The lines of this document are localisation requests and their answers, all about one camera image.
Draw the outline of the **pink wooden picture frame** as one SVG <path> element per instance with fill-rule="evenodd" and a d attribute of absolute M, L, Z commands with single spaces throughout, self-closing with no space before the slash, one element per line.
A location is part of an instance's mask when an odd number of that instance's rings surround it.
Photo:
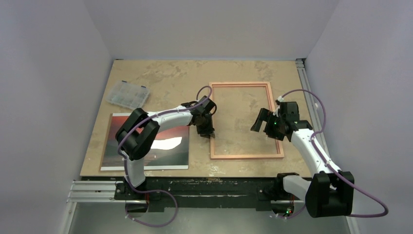
<path fill-rule="evenodd" d="M 212 88 L 210 99 L 213 99 L 214 88 L 245 88 L 245 87 L 263 87 L 266 91 L 266 97 L 269 104 L 269 110 L 275 110 L 275 102 L 273 99 L 273 93 L 271 89 L 270 82 L 268 81 L 246 81 L 246 82 L 210 82 L 210 87 Z M 284 158 L 284 150 L 282 143 L 275 140 L 277 153 L 276 154 L 260 154 L 260 155 L 218 155 L 215 153 L 215 139 L 210 139 L 210 159 L 217 160 L 227 160 L 227 159 L 280 159 Z"/>

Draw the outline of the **sunset photo print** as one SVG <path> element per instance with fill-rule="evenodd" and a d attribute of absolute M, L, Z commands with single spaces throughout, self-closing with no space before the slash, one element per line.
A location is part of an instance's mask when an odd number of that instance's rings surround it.
<path fill-rule="evenodd" d="M 115 134 L 128 118 L 128 113 L 110 115 L 100 171 L 123 171 L 123 157 L 117 153 Z M 157 134 L 144 157 L 145 170 L 185 170 L 189 168 L 189 127 L 178 126 Z"/>

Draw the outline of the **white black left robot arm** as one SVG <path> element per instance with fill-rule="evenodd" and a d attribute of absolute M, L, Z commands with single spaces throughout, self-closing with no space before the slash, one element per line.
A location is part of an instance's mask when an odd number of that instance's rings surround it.
<path fill-rule="evenodd" d="M 145 194 L 144 157 L 159 132 L 180 126 L 196 126 L 201 137 L 215 137 L 212 116 L 217 105 L 207 96 L 161 112 L 135 109 L 115 134 L 118 153 L 123 157 L 126 193 L 132 199 Z"/>

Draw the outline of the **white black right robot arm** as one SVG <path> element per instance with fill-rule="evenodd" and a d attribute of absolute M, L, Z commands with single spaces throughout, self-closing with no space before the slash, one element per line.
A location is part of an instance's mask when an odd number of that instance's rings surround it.
<path fill-rule="evenodd" d="M 344 172 L 320 147 L 310 122 L 300 118 L 296 102 L 280 102 L 275 111 L 261 108 L 251 127 L 258 132 L 262 124 L 269 138 L 293 144 L 303 157 L 312 175 L 311 180 L 297 173 L 280 173 L 263 193 L 274 200 L 288 195 L 305 202 L 311 217 L 347 216 L 352 212 L 354 189 L 348 185 L 355 179 Z"/>

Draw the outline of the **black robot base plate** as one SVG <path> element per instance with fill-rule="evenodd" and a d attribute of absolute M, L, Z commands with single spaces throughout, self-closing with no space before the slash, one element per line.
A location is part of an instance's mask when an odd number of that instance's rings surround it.
<path fill-rule="evenodd" d="M 178 206 L 291 214 L 303 204 L 299 198 L 283 192 L 276 177 L 147 177 L 136 189 L 123 179 L 115 184 L 114 199 L 142 202 L 149 212 Z"/>

